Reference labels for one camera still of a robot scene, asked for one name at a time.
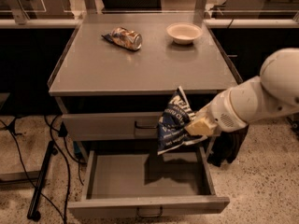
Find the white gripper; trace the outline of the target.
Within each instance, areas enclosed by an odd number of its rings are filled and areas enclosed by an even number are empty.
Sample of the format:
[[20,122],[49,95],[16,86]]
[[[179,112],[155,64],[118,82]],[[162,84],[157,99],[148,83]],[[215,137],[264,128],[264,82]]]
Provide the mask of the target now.
[[231,133],[247,126],[235,112],[231,102],[231,89],[217,94],[208,104],[207,109],[201,109],[186,126],[188,134],[212,135],[218,127],[227,133]]

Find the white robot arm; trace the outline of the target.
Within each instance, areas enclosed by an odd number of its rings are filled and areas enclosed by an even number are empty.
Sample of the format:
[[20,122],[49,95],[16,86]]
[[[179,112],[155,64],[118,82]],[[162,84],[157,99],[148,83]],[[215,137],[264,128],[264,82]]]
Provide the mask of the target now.
[[211,136],[234,132],[260,119],[299,112],[299,49],[280,49],[263,62],[260,74],[215,96],[185,130]]

